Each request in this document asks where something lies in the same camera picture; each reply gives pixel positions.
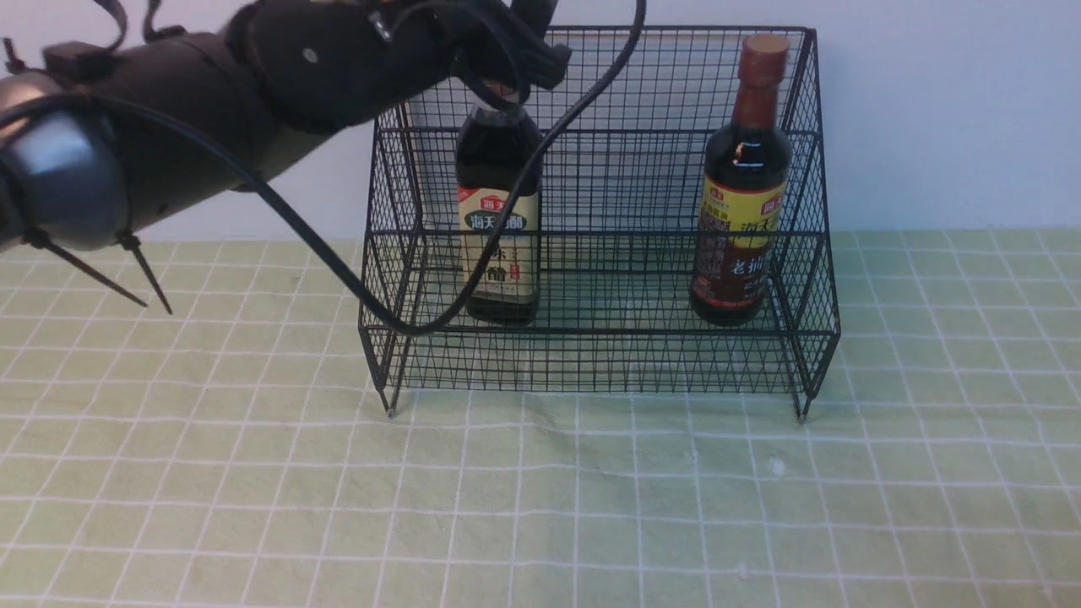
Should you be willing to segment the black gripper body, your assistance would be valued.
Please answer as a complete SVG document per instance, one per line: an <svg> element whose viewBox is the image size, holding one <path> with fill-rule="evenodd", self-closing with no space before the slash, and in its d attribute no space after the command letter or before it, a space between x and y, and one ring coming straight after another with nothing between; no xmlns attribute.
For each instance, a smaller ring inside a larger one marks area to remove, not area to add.
<svg viewBox="0 0 1081 608"><path fill-rule="evenodd" d="M557 1L448 1L439 23L451 50L451 74L471 89L506 85L529 96L552 91L568 76L570 47L549 45Z"/></svg>

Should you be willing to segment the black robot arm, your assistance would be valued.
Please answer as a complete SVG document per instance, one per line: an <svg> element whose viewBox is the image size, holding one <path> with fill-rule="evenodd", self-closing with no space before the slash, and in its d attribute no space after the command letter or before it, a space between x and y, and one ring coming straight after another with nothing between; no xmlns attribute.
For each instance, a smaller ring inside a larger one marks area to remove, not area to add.
<svg viewBox="0 0 1081 608"><path fill-rule="evenodd" d="M572 56L546 39L556 6L253 1L216 31L46 47L41 68L4 39L3 250L132 244L448 79L551 91Z"/></svg>

